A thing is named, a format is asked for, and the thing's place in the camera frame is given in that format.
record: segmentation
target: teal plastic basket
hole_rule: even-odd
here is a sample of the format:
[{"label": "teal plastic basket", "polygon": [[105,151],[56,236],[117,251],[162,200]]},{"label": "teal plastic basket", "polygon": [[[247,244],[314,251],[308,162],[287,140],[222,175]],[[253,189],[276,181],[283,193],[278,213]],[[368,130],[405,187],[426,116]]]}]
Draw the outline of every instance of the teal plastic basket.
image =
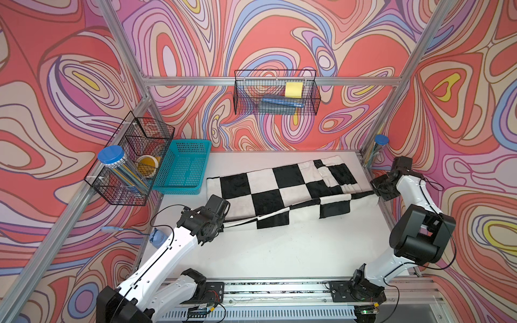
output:
[{"label": "teal plastic basket", "polygon": [[172,140],[153,190],[163,194],[199,194],[211,148],[210,140]]}]

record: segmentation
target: blue lid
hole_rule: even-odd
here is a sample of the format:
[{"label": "blue lid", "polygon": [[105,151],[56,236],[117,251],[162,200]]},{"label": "blue lid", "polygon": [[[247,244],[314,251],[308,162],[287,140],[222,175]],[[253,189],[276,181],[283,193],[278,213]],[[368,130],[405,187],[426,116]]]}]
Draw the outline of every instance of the blue lid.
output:
[{"label": "blue lid", "polygon": [[113,164],[124,157],[124,150],[122,147],[114,145],[101,150],[97,154],[97,159],[103,164]]},{"label": "blue lid", "polygon": [[387,143],[389,143],[389,139],[383,134],[378,134],[377,136],[375,136],[375,142],[379,145],[384,146]]}]

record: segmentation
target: checkered cloth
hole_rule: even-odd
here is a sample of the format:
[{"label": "checkered cloth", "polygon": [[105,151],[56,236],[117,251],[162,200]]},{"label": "checkered cloth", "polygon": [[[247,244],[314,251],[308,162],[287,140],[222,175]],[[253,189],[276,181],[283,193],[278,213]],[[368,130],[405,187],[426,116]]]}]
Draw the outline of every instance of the checkered cloth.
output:
[{"label": "checkered cloth", "polygon": [[372,191],[360,191],[339,156],[207,179],[207,195],[231,203],[225,231],[327,218],[377,203]]}]

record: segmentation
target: psychedelic wallpaper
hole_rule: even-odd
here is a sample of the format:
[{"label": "psychedelic wallpaper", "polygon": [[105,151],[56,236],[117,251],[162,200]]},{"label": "psychedelic wallpaper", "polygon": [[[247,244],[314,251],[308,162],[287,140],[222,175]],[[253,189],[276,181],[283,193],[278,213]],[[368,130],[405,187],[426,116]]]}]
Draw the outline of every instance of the psychedelic wallpaper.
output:
[{"label": "psychedelic wallpaper", "polygon": [[[233,76],[313,68],[319,76],[398,76],[434,1],[114,2],[144,75]],[[233,87],[150,91],[177,136],[214,150],[358,149],[391,87],[322,86],[316,116],[236,116]]]},{"label": "psychedelic wallpaper", "polygon": [[[0,3],[0,297],[63,212],[140,95],[91,1]],[[125,278],[146,207],[95,196],[19,322],[92,317],[96,293]]]},{"label": "psychedelic wallpaper", "polygon": [[[460,0],[413,74],[384,133],[396,156],[444,186],[456,262],[429,270],[459,322],[517,322],[517,2]],[[391,203],[398,218],[405,206]],[[453,257],[449,244],[437,265]]]}]

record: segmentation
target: white square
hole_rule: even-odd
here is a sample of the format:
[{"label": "white square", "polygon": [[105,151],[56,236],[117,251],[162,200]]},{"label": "white square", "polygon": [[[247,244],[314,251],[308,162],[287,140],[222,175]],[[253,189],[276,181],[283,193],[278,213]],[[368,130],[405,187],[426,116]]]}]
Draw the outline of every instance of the white square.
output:
[{"label": "white square", "polygon": [[223,197],[223,193],[221,192],[221,179],[219,177],[206,179],[207,198],[210,198],[212,194],[218,197]]},{"label": "white square", "polygon": [[314,162],[312,160],[305,163],[299,163],[298,168],[300,168],[300,172],[305,183],[317,182],[323,179],[316,166],[314,166]]},{"label": "white square", "polygon": [[341,185],[343,193],[358,193],[361,192],[362,188],[358,183]]},{"label": "white square", "polygon": [[362,210],[364,208],[376,206],[379,203],[379,197],[375,194],[367,195],[350,201],[350,212]]},{"label": "white square", "polygon": [[339,156],[332,156],[329,158],[322,159],[322,163],[325,166],[336,166],[343,164],[343,160]]},{"label": "white square", "polygon": [[251,194],[277,190],[278,184],[273,169],[249,172],[248,182],[250,184]]},{"label": "white square", "polygon": [[305,184],[284,187],[283,189],[280,189],[280,195],[282,196],[284,206],[286,207],[289,205],[309,201],[311,199],[311,194],[309,193],[309,190]]},{"label": "white square", "polygon": [[242,219],[255,216],[255,207],[251,195],[229,198],[227,201],[230,202],[230,210],[226,219]]},{"label": "white square", "polygon": [[289,211],[289,224],[318,220],[320,218],[320,205],[311,205]]},{"label": "white square", "polygon": [[323,181],[325,182],[325,185],[327,187],[334,187],[339,185],[338,181],[336,181],[334,175],[332,175],[332,173],[327,167],[323,166],[318,168],[318,172],[323,177]]}]

